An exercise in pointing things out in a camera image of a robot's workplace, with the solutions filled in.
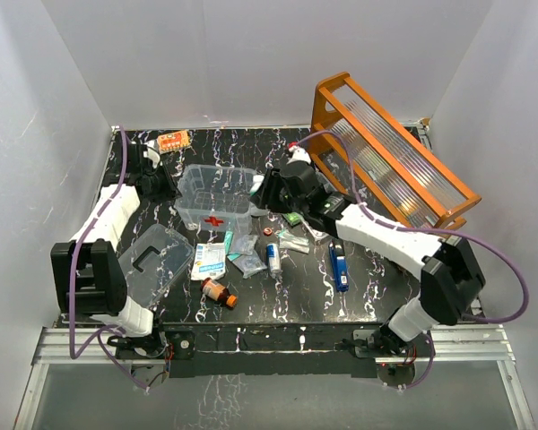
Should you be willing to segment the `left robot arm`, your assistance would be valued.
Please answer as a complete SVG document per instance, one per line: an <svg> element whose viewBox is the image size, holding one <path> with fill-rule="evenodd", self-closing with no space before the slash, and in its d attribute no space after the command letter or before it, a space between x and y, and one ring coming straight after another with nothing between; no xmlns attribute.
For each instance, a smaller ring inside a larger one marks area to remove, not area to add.
<svg viewBox="0 0 538 430"><path fill-rule="evenodd" d="M180 196L161 161L155 140L122 142L122 168L116 183L105 185L82 228L51 249L56 299L73 323L80 314L114 325L136 338L147 357L158 357L167 335L153 326L153 313L127 294L126 277L116 256L117 245L142 198L157 202Z"/></svg>

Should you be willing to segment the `brown orange medicine bottle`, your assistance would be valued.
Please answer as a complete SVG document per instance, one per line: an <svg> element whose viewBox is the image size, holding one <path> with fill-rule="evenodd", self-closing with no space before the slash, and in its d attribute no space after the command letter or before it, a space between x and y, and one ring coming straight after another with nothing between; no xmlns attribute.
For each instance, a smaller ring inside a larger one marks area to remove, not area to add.
<svg viewBox="0 0 538 430"><path fill-rule="evenodd" d="M228 308L234 308L238 302L237 296L231 294L228 288L212 278L202 281L201 291L211 300Z"/></svg>

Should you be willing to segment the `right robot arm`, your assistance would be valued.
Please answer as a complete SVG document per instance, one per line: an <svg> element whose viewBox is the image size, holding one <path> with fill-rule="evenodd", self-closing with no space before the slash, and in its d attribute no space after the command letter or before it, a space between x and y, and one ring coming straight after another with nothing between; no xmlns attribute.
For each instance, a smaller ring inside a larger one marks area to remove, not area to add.
<svg viewBox="0 0 538 430"><path fill-rule="evenodd" d="M296 212L313 229L367 247L420 282L419 294L369 336L369 349L404 354L421 333L439 324L456 325L485 285L466 239L409 232L399 223L365 213L355 198L325 185L304 160L256 175L250 201L260 210Z"/></svg>

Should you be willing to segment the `clear first aid box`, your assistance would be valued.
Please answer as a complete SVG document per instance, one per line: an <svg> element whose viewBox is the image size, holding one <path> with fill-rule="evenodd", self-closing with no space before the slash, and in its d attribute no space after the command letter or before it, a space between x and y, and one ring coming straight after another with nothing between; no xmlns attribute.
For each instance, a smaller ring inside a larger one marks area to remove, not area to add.
<svg viewBox="0 0 538 430"><path fill-rule="evenodd" d="M175 209L188 230L247 234L255 170L191 164L178 180Z"/></svg>

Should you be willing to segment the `white blue gauze packet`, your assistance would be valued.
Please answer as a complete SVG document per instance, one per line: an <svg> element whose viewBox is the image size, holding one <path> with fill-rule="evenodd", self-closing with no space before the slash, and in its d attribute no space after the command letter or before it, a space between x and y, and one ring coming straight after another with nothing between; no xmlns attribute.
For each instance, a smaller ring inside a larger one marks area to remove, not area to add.
<svg viewBox="0 0 538 430"><path fill-rule="evenodd" d="M226 249L224 243L198 244L190 273L193 281L207 278L220 280L226 273Z"/></svg>

